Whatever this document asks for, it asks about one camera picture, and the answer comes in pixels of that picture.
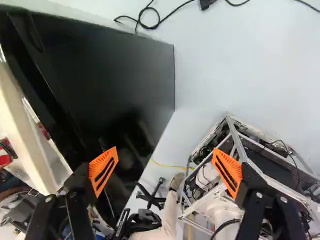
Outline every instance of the aluminum frame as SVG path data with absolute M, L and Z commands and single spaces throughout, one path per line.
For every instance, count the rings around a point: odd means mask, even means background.
M 192 152 L 191 156 L 188 159 L 187 165 L 186 165 L 186 171 L 185 171 L 185 176 L 187 176 L 184 181 L 183 181 L 183 193 L 181 195 L 181 214 L 178 216 L 178 218 L 180 220 L 182 220 L 184 223 L 191 225 L 192 227 L 206 233 L 209 235 L 212 235 L 213 232 L 206 229 L 205 227 L 197 224 L 196 222 L 193 222 L 192 220 L 188 219 L 189 214 L 192 214 L 193 212 L 197 212 L 199 214 L 206 216 L 204 213 L 199 212 L 199 208 L 202 207 L 204 205 L 208 205 L 210 204 L 213 200 L 216 200 L 217 198 L 221 198 L 225 195 L 225 190 L 227 189 L 226 186 L 220 182 L 218 186 L 212 188 L 209 192 L 207 192 L 203 197 L 201 197 L 200 199 L 191 202 L 188 198 L 188 195 L 185 194 L 184 190 L 186 189 L 186 184 L 185 182 L 191 178 L 193 178 L 194 176 L 197 175 L 199 169 L 206 163 L 208 163 L 211 160 L 211 156 L 213 155 L 213 151 L 210 152 L 203 160 L 202 162 L 194 169 L 193 172 L 191 172 L 189 174 L 189 165 L 190 162 L 194 159 L 194 156 L 200 151 L 200 149 L 207 145 L 212 138 L 217 134 L 217 131 L 219 129 L 221 129 L 221 126 L 223 124 L 227 124 L 230 130 L 230 133 L 216 146 L 216 148 L 220 148 L 227 140 L 229 140 L 230 138 L 233 140 L 234 144 L 233 147 L 231 149 L 231 153 L 230 156 L 234 156 L 235 152 L 237 152 L 237 154 L 239 155 L 239 162 L 243 163 L 246 162 L 248 163 L 253 169 L 256 170 L 256 172 L 263 178 L 266 180 L 266 182 L 273 188 L 279 190 L 280 192 L 283 192 L 284 194 L 292 197 L 293 199 L 299 201 L 301 204 L 303 204 L 306 209 L 308 209 L 308 211 L 310 212 L 310 215 L 313 218 L 313 221 L 315 222 L 316 225 L 320 226 L 320 219 L 319 216 L 317 215 L 316 211 L 320 210 L 320 204 L 316 203 L 314 201 L 312 201 L 311 199 L 309 199 L 308 197 L 300 194 L 299 192 L 287 187 L 286 185 L 278 182 L 277 180 L 271 178 L 270 176 L 264 174 L 262 172 L 262 170 L 256 165 L 254 164 L 254 162 L 248 158 L 245 148 L 244 146 L 248 143 L 255 145 L 257 148 L 260 148 L 263 150 L 264 153 L 272 155 L 275 159 L 276 162 L 281 164 L 282 166 L 286 167 L 287 169 L 289 169 L 291 172 L 292 171 L 299 171 L 299 176 L 303 176 L 304 179 L 310 180 L 310 181 L 319 181 L 320 179 L 318 176 L 316 176 L 314 174 L 314 172 L 312 171 L 312 169 L 308 166 L 308 164 L 303 160 L 303 158 L 298 155 L 298 153 L 289 145 L 286 144 L 286 146 L 288 147 L 288 150 L 293 153 L 296 158 L 302 163 L 302 166 L 304 167 L 304 169 L 302 169 L 300 166 L 298 166 L 296 168 L 296 166 L 289 160 L 287 160 L 286 158 L 284 158 L 283 156 L 279 155 L 278 153 L 272 151 L 271 149 L 269 149 L 268 147 L 264 147 L 263 145 L 261 145 L 260 143 L 254 141 L 253 139 L 243 135 L 242 133 L 240 133 L 236 127 L 235 127 L 235 123 L 237 125 L 243 126 L 244 128 L 247 128 L 248 131 L 250 131 L 251 133 L 253 133 L 254 135 L 256 135 L 257 137 L 265 140 L 266 142 L 274 142 L 274 139 L 272 139 L 271 137 L 268 137 L 264 134 L 262 134 L 260 130 L 257 130 L 255 127 L 249 126 L 248 124 L 242 123 L 242 121 L 240 121 L 238 118 L 235 118 L 234 116 L 231 116 L 230 114 L 226 114 L 223 118 L 221 118 L 218 123 L 216 123 L 213 128 L 211 129 L 210 133 L 200 142 L 200 144 L 198 144 L 198 146 L 194 149 L 194 151 Z M 224 199 L 226 201 L 230 201 L 231 203 L 233 203 L 233 199 L 229 198 L 229 197 L 224 197 Z

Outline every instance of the black device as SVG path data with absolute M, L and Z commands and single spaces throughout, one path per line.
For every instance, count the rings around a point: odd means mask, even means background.
M 118 218 L 175 110 L 175 58 L 173 45 L 109 25 L 0 5 L 7 64 L 71 169 L 117 146 L 124 187 L 106 191 Z

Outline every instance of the white pants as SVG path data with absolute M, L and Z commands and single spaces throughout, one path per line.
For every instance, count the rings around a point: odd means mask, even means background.
M 162 227 L 133 233 L 129 240 L 175 240 L 177 223 L 177 199 L 175 191 L 169 191 L 164 203 Z

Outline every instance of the shoe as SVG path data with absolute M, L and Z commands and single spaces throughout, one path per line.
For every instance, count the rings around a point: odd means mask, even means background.
M 169 186 L 168 186 L 169 191 L 174 190 L 177 192 L 179 190 L 179 186 L 180 186 L 181 182 L 184 180 L 184 178 L 185 178 L 185 174 L 183 172 L 176 173 L 172 177 L 172 179 L 169 183 Z

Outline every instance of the metal frame cart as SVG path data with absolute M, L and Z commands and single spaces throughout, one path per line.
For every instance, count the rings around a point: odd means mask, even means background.
M 231 219 L 242 219 L 242 222 L 244 219 L 248 219 L 248 216 L 246 217 L 248 208 L 242 205 L 243 201 L 241 203 L 236 201 L 236 198 L 231 195 L 232 191 L 228 189 L 228 184 L 225 184 L 226 182 L 222 181 L 219 176 L 213 180 L 207 179 L 209 176 L 205 177 L 204 175 L 205 165 L 211 161 L 214 162 L 214 148 L 222 150 L 228 157 L 252 170 L 254 177 L 265 183 L 259 190 L 273 189 L 272 194 L 267 194 L 269 197 L 271 195 L 277 203 L 287 203 L 289 200 L 290 207 L 292 207 L 292 202 L 295 202 L 295 205 L 299 205 L 307 212 L 307 217 L 312 219 L 316 226 L 320 226 L 319 177 L 291 146 L 282 140 L 264 135 L 259 129 L 243 123 L 230 114 L 226 114 L 211 129 L 188 159 L 185 173 L 187 177 L 184 179 L 180 201 L 182 212 L 178 216 L 184 223 L 212 236 L 214 231 L 192 220 L 194 217 L 190 217 L 191 214 L 204 216 L 212 223 L 216 223 L 219 219 L 217 215 L 223 212 L 228 212 Z M 255 156 L 257 155 L 261 157 L 261 160 L 256 160 Z M 197 164 L 197 167 L 194 171 L 189 172 L 191 163 Z M 208 180 L 204 183 L 206 187 L 199 187 L 201 172 L 203 173 L 202 181 L 204 178 Z M 262 192 L 256 191 L 257 188 L 253 189 L 255 189 L 254 193 L 252 191 L 245 193 L 246 204 L 249 204 L 251 197 L 261 200 Z M 268 239 L 267 234 L 259 234 L 261 224 L 260 222 L 258 225 L 258 237 L 266 240 Z

